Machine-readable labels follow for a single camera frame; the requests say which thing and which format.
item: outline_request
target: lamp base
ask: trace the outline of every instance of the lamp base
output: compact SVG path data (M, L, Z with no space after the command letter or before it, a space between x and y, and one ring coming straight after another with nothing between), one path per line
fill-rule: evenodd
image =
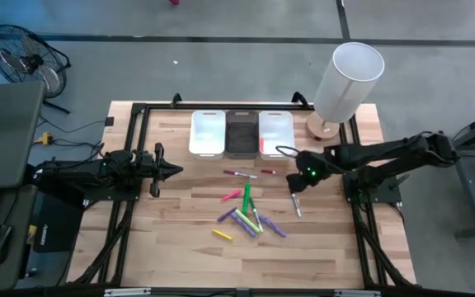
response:
M309 136L315 140L323 141L335 137L340 129L340 124L322 120L315 111L307 118L305 128Z

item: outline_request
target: floor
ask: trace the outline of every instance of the floor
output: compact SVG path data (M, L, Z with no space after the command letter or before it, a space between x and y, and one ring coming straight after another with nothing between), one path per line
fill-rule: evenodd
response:
M475 1L344 4L348 27L335 0L183 0L176 7L166 0L0 0L0 23L48 35L70 57L67 88L53 101L73 113L42 111L65 129L104 119L112 100L171 100L176 92L184 100L288 101L300 91L312 100L337 39L348 31L377 44L385 59L366 100L378 105L385 139L422 130L453 135L475 120ZM65 134L42 125L37 134L46 130L97 142L103 126ZM88 154L39 147L30 162ZM415 170L401 193L418 283L475 292L475 238L454 239L454 231L475 225L455 169ZM32 283L55 282L67 256L33 255L40 274Z

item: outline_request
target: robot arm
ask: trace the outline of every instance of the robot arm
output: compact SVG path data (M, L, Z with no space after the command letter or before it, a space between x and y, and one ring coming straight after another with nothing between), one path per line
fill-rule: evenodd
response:
M373 167L373 161L394 159ZM355 170L357 187L370 191L386 178L431 165L454 165L459 155L452 140L442 133L422 132L410 138L373 145L339 144L325 147L323 153L302 151L296 155L298 173L289 174L291 192L301 192L307 186L316 186L331 174Z
M92 161L45 161L38 166L41 170L35 184L47 189L68 186L84 192L89 200L123 200L126 194L139 195L142 180L152 178L150 194L159 197L158 183L182 171L163 156L164 147L159 143L155 144L155 159L148 152L116 150Z

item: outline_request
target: fan stand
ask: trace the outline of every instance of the fan stand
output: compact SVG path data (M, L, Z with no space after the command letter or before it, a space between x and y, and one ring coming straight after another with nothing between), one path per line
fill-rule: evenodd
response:
M69 67L72 66L71 63L69 62L69 57L68 57L67 55L65 55L64 53L60 52L59 50L55 49L54 47L52 47L52 46L50 46L50 45L48 45L48 46L49 46L53 51L55 51L56 53L61 54L61 55L67 60L67 63L63 66L63 69L67 69L67 68L69 68ZM52 109L54 109L54 110L56 110L56 111L61 111L61 112L63 112L63 113L66 114L66 115L68 115L68 114L71 113L71 111L68 111L68 110L66 110L66 109L63 108L63 107L60 107L60 106L57 106L57 105L55 105L55 104L52 104L52 103L48 102L48 101L47 101L47 98L45 98L45 99L43 100L43 105L44 105L44 106L47 106L47 107L50 107L50 108L52 108Z

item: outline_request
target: fan guard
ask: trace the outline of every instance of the fan guard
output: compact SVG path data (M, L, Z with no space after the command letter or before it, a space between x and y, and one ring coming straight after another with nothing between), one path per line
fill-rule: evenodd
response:
M57 54L67 61L62 64ZM0 73L11 83L43 81L46 98L62 93L67 84L68 57L38 35L20 26L0 25Z

